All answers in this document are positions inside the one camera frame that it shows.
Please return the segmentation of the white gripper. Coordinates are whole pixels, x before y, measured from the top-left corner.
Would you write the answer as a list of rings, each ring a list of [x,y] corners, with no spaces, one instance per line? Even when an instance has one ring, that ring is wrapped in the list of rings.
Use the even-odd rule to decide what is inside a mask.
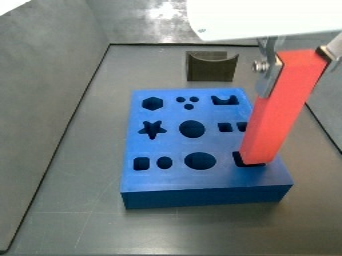
[[[270,97],[283,68],[278,36],[342,30],[342,0],[186,0],[186,10],[203,41],[258,38],[262,59],[252,63],[252,71],[259,74],[260,98]],[[342,32],[316,53],[327,62],[326,71],[334,72],[342,63]]]

